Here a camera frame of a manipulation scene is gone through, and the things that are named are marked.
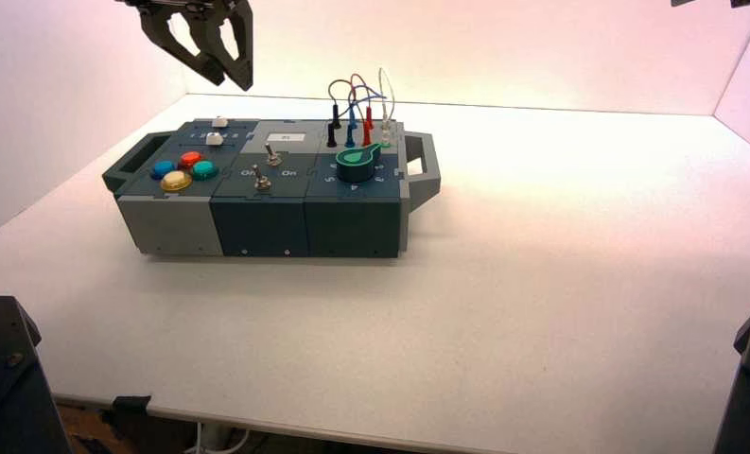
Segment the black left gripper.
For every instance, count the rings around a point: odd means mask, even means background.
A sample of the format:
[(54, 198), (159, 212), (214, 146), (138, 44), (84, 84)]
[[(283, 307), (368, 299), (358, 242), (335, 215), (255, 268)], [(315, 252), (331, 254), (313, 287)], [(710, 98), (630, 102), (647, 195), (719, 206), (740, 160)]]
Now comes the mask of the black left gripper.
[[(215, 85), (229, 79), (241, 90), (253, 86), (253, 12), (248, 1), (118, 0), (138, 8), (141, 28), (149, 40), (178, 62)], [(172, 9), (151, 9), (169, 7)], [(169, 20), (182, 14), (199, 52), (194, 54), (173, 35)], [(234, 57), (221, 38), (228, 22), (235, 38)]]

